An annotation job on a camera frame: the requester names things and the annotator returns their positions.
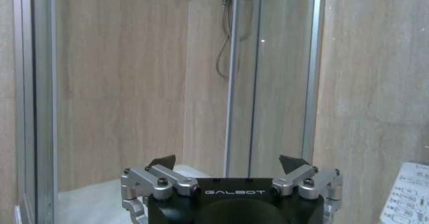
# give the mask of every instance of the white shower base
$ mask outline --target white shower base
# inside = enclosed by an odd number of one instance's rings
[[[178,165],[174,170],[189,177],[210,177],[188,165]],[[111,180],[59,193],[59,223],[133,224],[130,213],[121,206],[121,181]]]

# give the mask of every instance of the screw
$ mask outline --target screw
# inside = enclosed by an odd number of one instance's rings
[[[308,185],[308,186],[315,186],[315,180],[312,178],[308,178],[305,181],[304,181],[304,184]]]
[[[193,179],[192,178],[186,178],[185,180],[184,180],[184,183],[192,183],[193,182]]]
[[[158,179],[158,185],[160,185],[160,186],[166,186],[168,184],[169,184],[168,179],[164,178],[164,177],[161,177],[161,178]]]

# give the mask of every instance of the tiled wall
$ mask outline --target tiled wall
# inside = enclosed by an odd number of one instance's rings
[[[315,164],[344,173],[336,223],[377,223],[428,133],[429,0],[327,0]]]
[[[188,0],[58,1],[65,191],[182,162]]]
[[[221,0],[189,0],[184,162],[222,176],[229,82],[217,74],[225,40]],[[229,70],[230,45],[221,58]]]
[[[0,223],[17,204],[14,5],[0,0]]]

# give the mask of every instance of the shower enclosure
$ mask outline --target shower enclosure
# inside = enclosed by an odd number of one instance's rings
[[[324,0],[17,5],[29,223],[129,221],[118,177],[169,154],[226,177],[312,162]]]

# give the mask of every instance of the metal linkage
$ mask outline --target metal linkage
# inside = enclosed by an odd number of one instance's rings
[[[154,165],[146,169],[152,174],[169,180],[180,195],[194,196],[200,193],[201,188],[196,178],[181,175],[162,165]]]
[[[145,224],[148,218],[138,197],[142,196],[145,199],[153,195],[158,200],[169,199],[173,195],[173,184],[166,178],[158,178],[145,169],[126,169],[121,177],[121,191],[122,207],[130,211],[133,223]]]
[[[333,218],[343,204],[343,175],[339,169],[321,170],[313,178],[301,182],[299,187],[300,196],[305,199],[325,197],[325,220],[333,223]]]
[[[317,168],[311,165],[303,165],[299,169],[291,172],[287,177],[273,179],[273,189],[280,196],[293,194],[295,187],[301,181],[311,178],[317,173]]]

